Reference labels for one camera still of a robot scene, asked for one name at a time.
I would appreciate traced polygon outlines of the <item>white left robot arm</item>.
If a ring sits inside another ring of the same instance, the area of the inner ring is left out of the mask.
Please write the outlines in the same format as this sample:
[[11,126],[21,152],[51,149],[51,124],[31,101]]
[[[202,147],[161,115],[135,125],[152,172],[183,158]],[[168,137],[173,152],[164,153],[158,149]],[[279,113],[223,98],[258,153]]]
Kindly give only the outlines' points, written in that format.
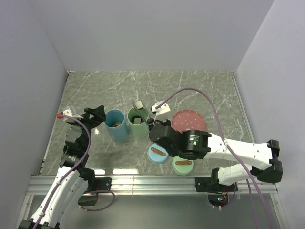
[[29,220],[22,220],[20,229],[58,229],[63,219],[81,196],[91,194],[97,201],[100,193],[113,195],[111,178],[97,178],[86,168],[92,142],[92,130],[105,122],[104,106],[85,108],[81,115],[69,107],[57,114],[69,123],[65,146],[55,179],[40,206]]

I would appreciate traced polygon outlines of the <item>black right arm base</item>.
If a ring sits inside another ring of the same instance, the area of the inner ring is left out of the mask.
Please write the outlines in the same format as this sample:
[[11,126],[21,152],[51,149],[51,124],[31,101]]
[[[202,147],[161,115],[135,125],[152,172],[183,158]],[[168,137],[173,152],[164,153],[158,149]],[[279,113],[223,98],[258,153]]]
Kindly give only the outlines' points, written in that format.
[[231,185],[220,184],[218,172],[219,172],[219,168],[215,168],[212,170],[210,177],[195,177],[196,192],[222,194],[225,191],[234,192],[238,190],[236,184],[231,184]]

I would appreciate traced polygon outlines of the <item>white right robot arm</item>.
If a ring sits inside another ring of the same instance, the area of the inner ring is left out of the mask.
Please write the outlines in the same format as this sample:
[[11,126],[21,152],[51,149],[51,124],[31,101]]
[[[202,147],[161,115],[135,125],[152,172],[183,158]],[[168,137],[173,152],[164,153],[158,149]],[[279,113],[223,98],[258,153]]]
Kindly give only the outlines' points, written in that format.
[[236,161],[234,166],[213,169],[210,185],[217,191],[253,177],[273,184],[281,182],[283,177],[277,140],[256,144],[226,139],[200,130],[179,132],[171,127],[170,121],[149,124],[149,139],[164,148],[171,157]]

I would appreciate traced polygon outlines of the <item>white rice sushi piece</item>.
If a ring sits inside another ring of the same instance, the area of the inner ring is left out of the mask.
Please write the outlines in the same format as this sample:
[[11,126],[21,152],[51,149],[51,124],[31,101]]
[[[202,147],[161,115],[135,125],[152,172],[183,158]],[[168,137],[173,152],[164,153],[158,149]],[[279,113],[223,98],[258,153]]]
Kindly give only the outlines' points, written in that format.
[[138,109],[138,110],[142,110],[142,109],[144,108],[144,105],[143,105],[143,103],[142,103],[141,100],[135,101],[135,102],[134,102],[134,106],[135,106],[135,108]]

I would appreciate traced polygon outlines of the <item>yellow sushi roll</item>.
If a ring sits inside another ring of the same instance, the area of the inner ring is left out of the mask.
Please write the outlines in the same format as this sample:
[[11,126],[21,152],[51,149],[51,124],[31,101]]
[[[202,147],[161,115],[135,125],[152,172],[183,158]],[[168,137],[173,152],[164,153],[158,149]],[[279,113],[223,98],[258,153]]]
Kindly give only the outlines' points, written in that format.
[[132,118],[132,123],[135,125],[141,124],[142,123],[142,118],[140,116],[134,116]]

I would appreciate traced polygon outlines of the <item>green lid with handle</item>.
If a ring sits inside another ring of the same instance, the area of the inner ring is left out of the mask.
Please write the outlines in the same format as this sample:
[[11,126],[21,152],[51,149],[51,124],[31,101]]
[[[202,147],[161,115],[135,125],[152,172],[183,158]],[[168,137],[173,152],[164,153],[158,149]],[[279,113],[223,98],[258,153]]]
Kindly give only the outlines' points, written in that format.
[[194,161],[176,156],[172,160],[172,167],[176,174],[186,176],[191,174],[194,169]]

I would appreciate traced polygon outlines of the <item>blue lid with handle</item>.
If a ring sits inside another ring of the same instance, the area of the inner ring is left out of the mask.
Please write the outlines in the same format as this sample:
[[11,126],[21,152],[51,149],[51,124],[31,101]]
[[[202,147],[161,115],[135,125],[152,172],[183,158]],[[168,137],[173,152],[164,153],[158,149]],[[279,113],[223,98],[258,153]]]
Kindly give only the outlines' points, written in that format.
[[156,143],[149,146],[147,151],[148,159],[154,164],[163,164],[167,161],[169,155],[166,150]]

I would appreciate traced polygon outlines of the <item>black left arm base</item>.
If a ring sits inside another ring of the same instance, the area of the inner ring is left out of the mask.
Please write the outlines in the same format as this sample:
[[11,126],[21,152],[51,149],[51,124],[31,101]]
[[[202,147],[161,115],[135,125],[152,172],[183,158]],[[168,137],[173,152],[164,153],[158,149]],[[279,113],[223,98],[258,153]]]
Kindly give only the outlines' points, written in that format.
[[89,183],[87,191],[111,190],[112,178],[110,177],[95,177]]

